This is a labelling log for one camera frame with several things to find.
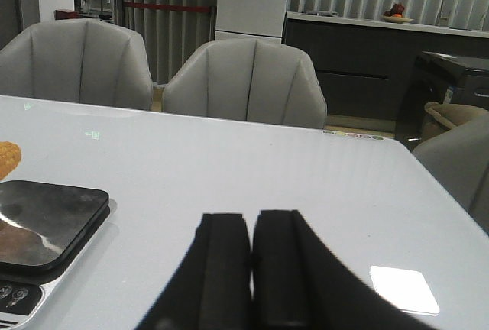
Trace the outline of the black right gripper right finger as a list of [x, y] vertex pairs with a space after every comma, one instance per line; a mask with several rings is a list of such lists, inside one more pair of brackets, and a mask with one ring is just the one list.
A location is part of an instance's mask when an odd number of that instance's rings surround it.
[[264, 210], [253, 238], [256, 329], [428, 329], [355, 276], [297, 211]]

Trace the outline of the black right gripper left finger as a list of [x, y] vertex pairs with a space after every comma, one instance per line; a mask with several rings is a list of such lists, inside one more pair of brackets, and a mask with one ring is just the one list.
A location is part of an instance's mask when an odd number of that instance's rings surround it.
[[242, 215], [205, 214], [139, 329], [248, 329], [251, 249]]

